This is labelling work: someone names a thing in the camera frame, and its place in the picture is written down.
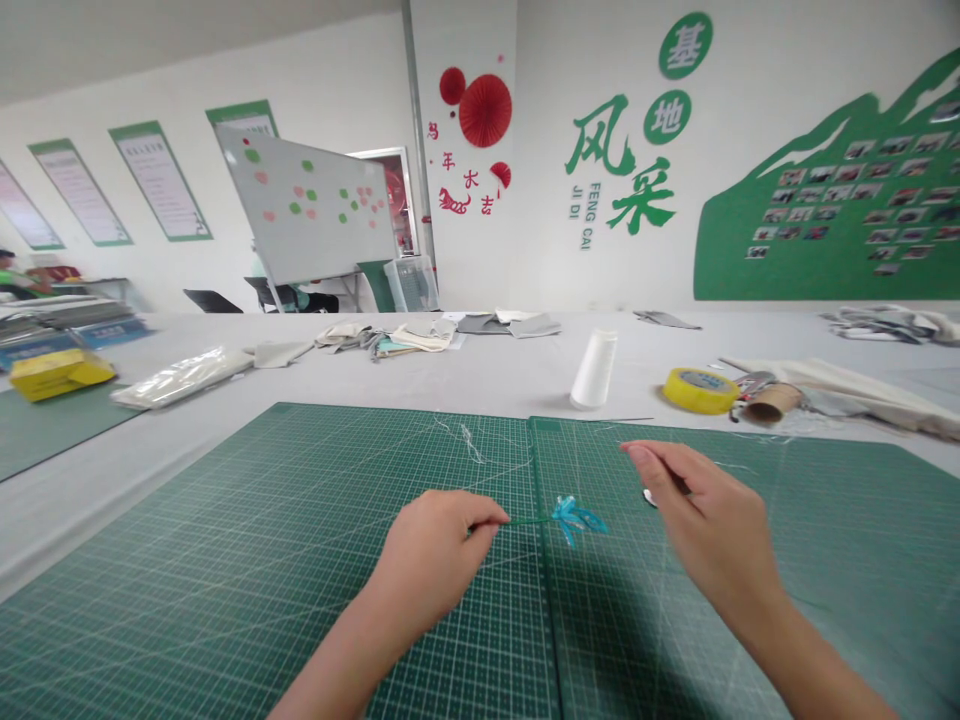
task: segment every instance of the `white thread cone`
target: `white thread cone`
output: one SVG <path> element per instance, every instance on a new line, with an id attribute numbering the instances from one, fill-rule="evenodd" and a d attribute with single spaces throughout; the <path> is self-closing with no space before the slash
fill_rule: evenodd
<path id="1" fill-rule="evenodd" d="M 577 410 L 596 410 L 607 402 L 616 352 L 617 331 L 595 328 L 570 391 L 570 403 Z"/>

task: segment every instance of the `masking tape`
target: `masking tape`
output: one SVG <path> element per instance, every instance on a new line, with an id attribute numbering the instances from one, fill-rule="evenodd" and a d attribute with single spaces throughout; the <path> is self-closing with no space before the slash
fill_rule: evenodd
<path id="1" fill-rule="evenodd" d="M 740 390 L 720 375 L 693 368 L 674 368 L 663 386 L 663 394 L 685 410 L 721 415 L 733 407 Z"/>

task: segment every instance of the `green-framed poster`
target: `green-framed poster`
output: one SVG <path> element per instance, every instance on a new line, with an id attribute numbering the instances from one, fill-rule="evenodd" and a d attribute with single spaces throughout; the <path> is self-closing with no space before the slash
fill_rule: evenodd
<path id="1" fill-rule="evenodd" d="M 160 123 L 127 125 L 109 133 L 167 239 L 212 240 Z"/>
<path id="2" fill-rule="evenodd" d="M 94 245 L 110 247 L 133 244 L 70 140 L 61 138 L 28 147 Z"/>
<path id="3" fill-rule="evenodd" d="M 227 105 L 207 110 L 207 120 L 211 125 L 227 125 L 238 130 L 259 132 L 271 137 L 280 137 L 277 122 L 270 111 L 269 100 L 256 100 L 239 105 Z"/>
<path id="4" fill-rule="evenodd" d="M 27 197 L 17 179 L 7 166 L 0 162 L 0 210 L 20 237 L 33 250 L 60 250 L 63 242 L 50 227 L 50 223 Z"/>

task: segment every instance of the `green circle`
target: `green circle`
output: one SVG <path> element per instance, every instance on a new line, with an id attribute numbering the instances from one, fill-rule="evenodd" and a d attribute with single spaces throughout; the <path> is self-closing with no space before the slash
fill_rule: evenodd
<path id="1" fill-rule="evenodd" d="M 643 120 L 643 134 L 654 145 L 666 145 L 683 132 L 693 102 L 683 90 L 669 90 L 653 101 Z"/>
<path id="2" fill-rule="evenodd" d="M 698 67 L 713 42 L 713 22 L 706 13 L 684 15 L 670 28 L 660 46 L 660 72 L 665 78 L 685 78 Z"/>

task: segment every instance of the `ceiling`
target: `ceiling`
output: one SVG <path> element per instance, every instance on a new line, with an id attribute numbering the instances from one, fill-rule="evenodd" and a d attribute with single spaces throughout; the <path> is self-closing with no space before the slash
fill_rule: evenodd
<path id="1" fill-rule="evenodd" d="M 401 0 L 0 0 L 0 106 L 266 42 Z"/>

